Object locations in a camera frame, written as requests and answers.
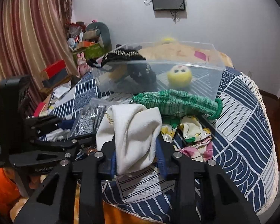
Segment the gray plush toy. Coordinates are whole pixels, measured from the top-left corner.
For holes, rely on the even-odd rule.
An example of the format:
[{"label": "gray plush toy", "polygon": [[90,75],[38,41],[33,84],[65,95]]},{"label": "gray plush toy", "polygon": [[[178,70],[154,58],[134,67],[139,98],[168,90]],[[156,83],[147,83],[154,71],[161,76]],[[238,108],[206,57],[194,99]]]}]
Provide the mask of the gray plush toy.
[{"label": "gray plush toy", "polygon": [[86,27],[86,32],[83,35],[83,40],[99,38],[99,44],[102,48],[108,49],[111,47],[110,32],[102,22],[94,22]]}]

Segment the orange fabric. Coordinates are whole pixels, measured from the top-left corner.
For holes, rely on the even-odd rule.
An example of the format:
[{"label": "orange fabric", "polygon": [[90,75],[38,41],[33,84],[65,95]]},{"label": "orange fabric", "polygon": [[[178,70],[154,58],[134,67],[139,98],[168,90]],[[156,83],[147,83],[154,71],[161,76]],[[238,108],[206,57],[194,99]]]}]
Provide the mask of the orange fabric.
[{"label": "orange fabric", "polygon": [[103,202],[106,224],[151,224]]},{"label": "orange fabric", "polygon": [[15,183],[6,177],[3,168],[0,168],[0,213],[9,215],[15,201],[20,197],[20,192]]}]

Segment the striped curtain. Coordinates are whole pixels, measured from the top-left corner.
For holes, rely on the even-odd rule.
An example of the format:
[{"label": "striped curtain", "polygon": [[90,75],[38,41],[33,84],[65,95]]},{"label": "striped curtain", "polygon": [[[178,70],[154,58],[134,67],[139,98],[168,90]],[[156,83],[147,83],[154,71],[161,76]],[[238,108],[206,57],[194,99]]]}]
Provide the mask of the striped curtain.
[{"label": "striped curtain", "polygon": [[77,73],[64,29],[71,13],[72,0],[0,0],[0,80],[30,74],[33,108],[43,99],[40,71],[64,59]]}]

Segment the green box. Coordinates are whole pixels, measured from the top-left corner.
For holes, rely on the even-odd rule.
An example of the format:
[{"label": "green box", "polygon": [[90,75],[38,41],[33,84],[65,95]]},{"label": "green box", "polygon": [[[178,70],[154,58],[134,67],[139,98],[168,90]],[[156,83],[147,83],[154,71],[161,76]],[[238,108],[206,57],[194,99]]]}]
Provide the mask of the green box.
[{"label": "green box", "polygon": [[72,56],[74,58],[75,63],[77,63],[77,60],[78,60],[77,54],[82,53],[82,52],[84,52],[84,56],[85,56],[86,60],[97,59],[107,53],[106,50],[100,46],[99,43],[96,43],[96,44],[94,44],[92,46],[88,46],[88,47],[82,47],[78,50],[72,51]]}]

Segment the black screen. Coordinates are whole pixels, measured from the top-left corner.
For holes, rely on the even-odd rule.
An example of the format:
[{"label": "black screen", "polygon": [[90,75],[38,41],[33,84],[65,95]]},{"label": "black screen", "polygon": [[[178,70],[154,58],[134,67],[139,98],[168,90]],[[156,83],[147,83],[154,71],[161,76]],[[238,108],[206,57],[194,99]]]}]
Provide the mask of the black screen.
[{"label": "black screen", "polygon": [[184,0],[153,0],[153,9],[157,10],[185,10]]}]

